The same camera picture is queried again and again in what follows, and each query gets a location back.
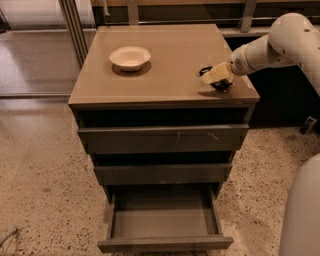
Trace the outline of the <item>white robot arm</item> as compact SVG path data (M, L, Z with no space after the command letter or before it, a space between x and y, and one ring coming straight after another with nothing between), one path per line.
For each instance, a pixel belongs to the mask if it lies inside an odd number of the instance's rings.
M277 18L268 34L234 50L227 62L199 71L202 83L219 90L265 68L298 66L320 95L320 32L303 15ZM320 256L320 154L308 159L291 185L279 256Z

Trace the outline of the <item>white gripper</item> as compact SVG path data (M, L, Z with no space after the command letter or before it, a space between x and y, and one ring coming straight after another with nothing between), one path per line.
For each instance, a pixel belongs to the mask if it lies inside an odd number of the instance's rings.
M217 83L224 79L232 82L233 73L238 76L246 75L249 72L249 66L246 59L245 45L238 47L231 53L229 63L223 62L215 67L204 69L200 76L201 81L204 84Z

